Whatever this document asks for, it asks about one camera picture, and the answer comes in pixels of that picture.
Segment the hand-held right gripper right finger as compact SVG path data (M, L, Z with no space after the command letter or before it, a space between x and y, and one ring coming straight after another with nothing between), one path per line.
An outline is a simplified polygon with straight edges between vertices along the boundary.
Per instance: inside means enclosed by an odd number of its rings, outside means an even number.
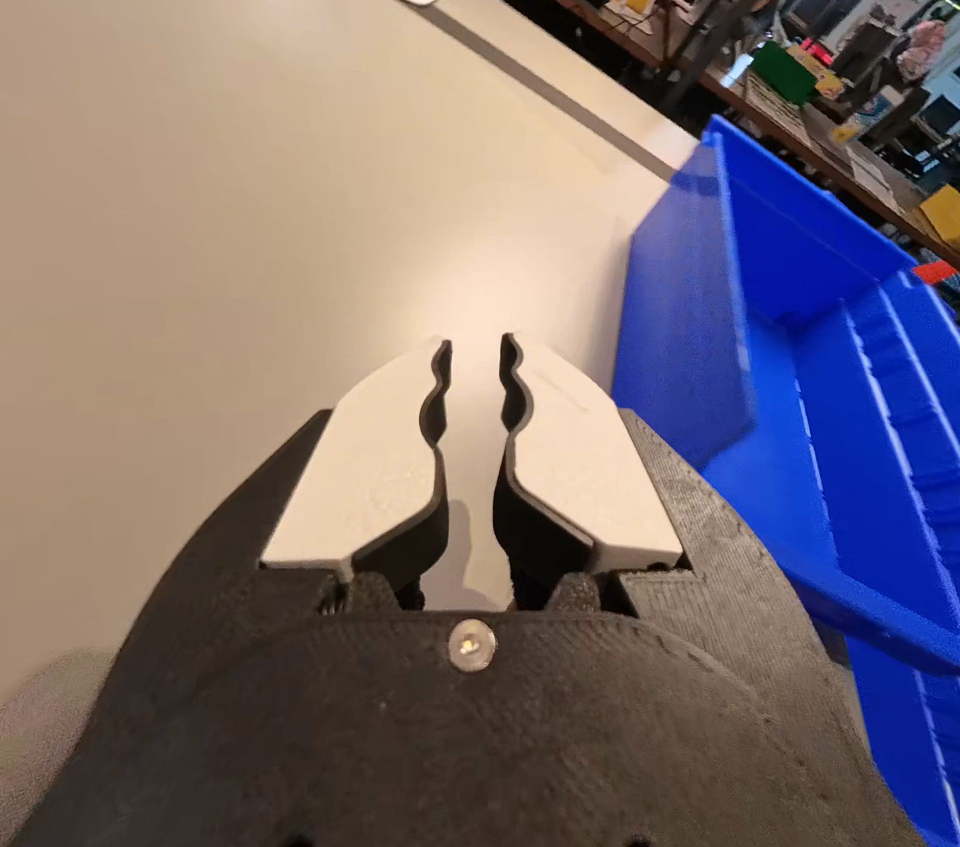
M685 550L628 425L608 394L521 332L499 351L506 441L491 506L512 606L543 609L564 577L596 581L623 609L624 574L671 572Z

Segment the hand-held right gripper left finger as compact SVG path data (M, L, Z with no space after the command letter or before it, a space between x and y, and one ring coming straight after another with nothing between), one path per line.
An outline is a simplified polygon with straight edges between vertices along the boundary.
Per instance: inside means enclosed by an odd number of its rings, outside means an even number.
M445 461L452 344L431 336L354 385L326 419L260 556L344 584L384 577L422 609L423 576L450 538Z

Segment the large blue plastic bin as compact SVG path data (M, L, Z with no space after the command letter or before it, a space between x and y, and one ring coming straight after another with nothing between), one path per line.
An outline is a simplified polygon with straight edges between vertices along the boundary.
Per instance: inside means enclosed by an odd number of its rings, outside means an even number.
M876 765L958 845L958 329L915 266L714 116L631 237L611 395L846 636Z

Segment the long office desk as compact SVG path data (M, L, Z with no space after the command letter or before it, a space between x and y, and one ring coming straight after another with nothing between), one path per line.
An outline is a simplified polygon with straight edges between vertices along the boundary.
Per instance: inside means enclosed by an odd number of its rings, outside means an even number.
M666 55L677 48L687 25L676 11L657 11L647 34L615 13L587 0L505 0L524 17L580 54L591 66L629 92L655 105L651 93ZM680 101L671 118L693 132L706 125L707 114L722 113L743 128L787 153L789 162L822 181L842 202L869 220L890 224L911 241L958 265L958 247L942 240L921 209L927 198L915 184L857 141L836 145L834 123L814 105L790 114L786 102L744 69L712 64Z

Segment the green plastic bin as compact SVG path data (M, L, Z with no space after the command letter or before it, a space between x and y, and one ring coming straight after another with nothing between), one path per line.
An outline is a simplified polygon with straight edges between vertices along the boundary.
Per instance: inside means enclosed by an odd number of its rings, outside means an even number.
M773 40L768 40L753 53L749 71L782 100L794 106L805 106L817 94L817 77Z

